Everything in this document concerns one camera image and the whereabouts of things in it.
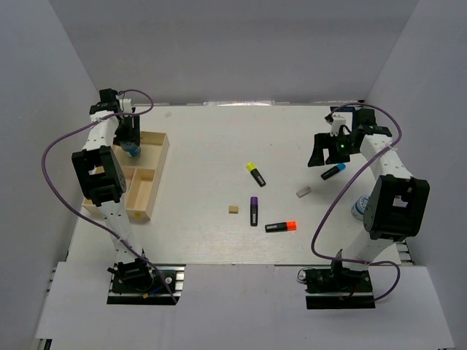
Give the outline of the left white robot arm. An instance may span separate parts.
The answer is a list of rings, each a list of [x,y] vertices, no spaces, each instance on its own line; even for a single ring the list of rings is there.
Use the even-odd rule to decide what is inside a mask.
[[[72,154],[72,163],[86,199],[99,210],[116,251],[116,264],[133,263],[143,249],[137,242],[124,204],[126,177],[113,147],[130,158],[141,152],[140,120],[129,98],[111,88],[99,91],[100,101],[90,107],[87,141]]]

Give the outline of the blue slime jar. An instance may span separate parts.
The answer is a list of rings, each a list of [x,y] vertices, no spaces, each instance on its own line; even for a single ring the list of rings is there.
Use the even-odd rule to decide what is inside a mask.
[[[137,158],[141,153],[141,146],[135,143],[124,143],[120,145],[120,148],[130,158]]]
[[[369,196],[368,195],[362,195],[359,197],[359,199],[356,200],[354,205],[351,208],[351,214],[354,218],[363,221],[366,205],[368,203]]]

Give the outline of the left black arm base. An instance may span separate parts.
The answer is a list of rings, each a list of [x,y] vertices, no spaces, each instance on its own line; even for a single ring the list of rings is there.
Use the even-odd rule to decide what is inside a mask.
[[[139,259],[119,262],[107,269],[112,274],[107,304],[120,306],[174,306],[185,280],[184,265],[149,266]]]

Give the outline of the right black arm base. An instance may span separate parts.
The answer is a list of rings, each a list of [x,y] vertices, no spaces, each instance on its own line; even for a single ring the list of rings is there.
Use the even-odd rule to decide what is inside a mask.
[[[302,268],[297,273],[305,286],[307,310],[374,309],[374,293],[368,271],[360,276],[331,273],[330,268]]]

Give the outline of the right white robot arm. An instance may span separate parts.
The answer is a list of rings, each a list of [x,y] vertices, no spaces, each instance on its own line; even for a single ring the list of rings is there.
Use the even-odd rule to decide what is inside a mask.
[[[334,261],[341,265],[329,273],[331,285],[345,291],[356,281],[355,271],[365,271],[389,246],[416,236],[422,224],[430,185],[417,179],[399,158],[395,146],[401,140],[386,126],[377,124],[375,106],[361,104],[352,113],[350,132],[336,107],[326,117],[331,129],[314,136],[310,167],[348,163],[351,155],[366,159],[376,180],[363,212],[363,229]]]

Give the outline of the blue cap highlighter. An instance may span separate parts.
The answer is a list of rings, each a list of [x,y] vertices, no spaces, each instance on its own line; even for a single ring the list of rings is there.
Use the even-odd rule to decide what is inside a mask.
[[[331,177],[333,177],[333,176],[337,175],[338,173],[340,173],[341,171],[343,171],[345,168],[346,168],[345,164],[343,164],[343,163],[337,164],[337,165],[333,166],[332,168],[329,168],[324,173],[322,173],[320,175],[320,177],[321,177],[322,180],[330,179]]]

